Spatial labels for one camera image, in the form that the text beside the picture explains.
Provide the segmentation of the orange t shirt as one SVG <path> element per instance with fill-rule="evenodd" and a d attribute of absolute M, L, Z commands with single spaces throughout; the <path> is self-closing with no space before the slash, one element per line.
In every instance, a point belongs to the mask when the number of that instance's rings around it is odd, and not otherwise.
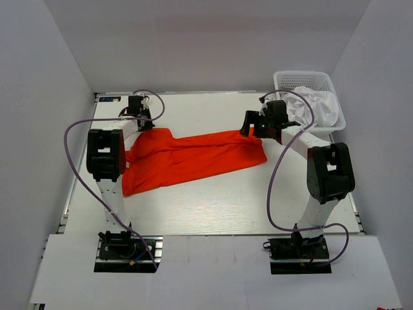
<path fill-rule="evenodd" d="M 267 162 L 262 141 L 237 130 L 175 138 L 166 128 L 141 133 L 126 151 L 123 196 L 200 180 Z"/>

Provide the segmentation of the white t shirt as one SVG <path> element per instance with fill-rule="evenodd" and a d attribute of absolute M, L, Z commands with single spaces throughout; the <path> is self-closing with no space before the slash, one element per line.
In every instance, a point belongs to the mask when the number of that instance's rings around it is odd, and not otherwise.
<path fill-rule="evenodd" d="M 329 91 L 296 87 L 294 92 L 306 99 L 314 113 L 315 127 L 333 127 L 339 119 L 339 105 L 335 95 Z M 287 104 L 289 121 L 306 127 L 312 121 L 311 111 L 305 102 L 294 94 L 282 92 L 281 100 Z"/>

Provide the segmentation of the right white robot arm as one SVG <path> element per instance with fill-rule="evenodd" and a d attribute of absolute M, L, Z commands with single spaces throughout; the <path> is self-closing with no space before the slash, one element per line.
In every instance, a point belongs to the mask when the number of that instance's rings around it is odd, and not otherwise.
<path fill-rule="evenodd" d="M 355 189 L 355 177 L 347 144 L 331 143 L 305 132 L 295 121 L 289 121 L 284 101 L 268 101 L 260 111 L 245 113 L 240 135 L 273 139 L 285 146 L 282 155 L 292 149 L 307 161 L 309 199 L 305 211 L 288 232 L 300 236 L 291 241 L 292 252 L 301 258 L 315 249 L 314 240 L 323 229 L 334 207 Z"/>

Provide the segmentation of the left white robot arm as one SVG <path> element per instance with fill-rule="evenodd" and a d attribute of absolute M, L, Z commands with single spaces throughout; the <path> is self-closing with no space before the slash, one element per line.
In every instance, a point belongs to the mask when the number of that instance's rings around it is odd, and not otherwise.
<path fill-rule="evenodd" d="M 118 224 L 130 222 L 125 209 L 122 175 L 126 171 L 125 140 L 131 135 L 152 129 L 149 97 L 140 93 L 128 97 L 128 106 L 104 129 L 88 132 L 86 168 L 93 176 L 104 201 L 106 229 L 111 233 L 125 230 Z"/>

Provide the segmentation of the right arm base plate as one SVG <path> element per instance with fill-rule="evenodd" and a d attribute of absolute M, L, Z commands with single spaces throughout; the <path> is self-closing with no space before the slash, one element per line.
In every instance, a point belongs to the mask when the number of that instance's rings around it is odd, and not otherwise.
<path fill-rule="evenodd" d="M 302 238 L 293 232 L 289 238 L 271 238 L 263 243 L 269 252 L 270 272 L 273 275 L 331 274 L 327 243 L 323 235 Z"/>

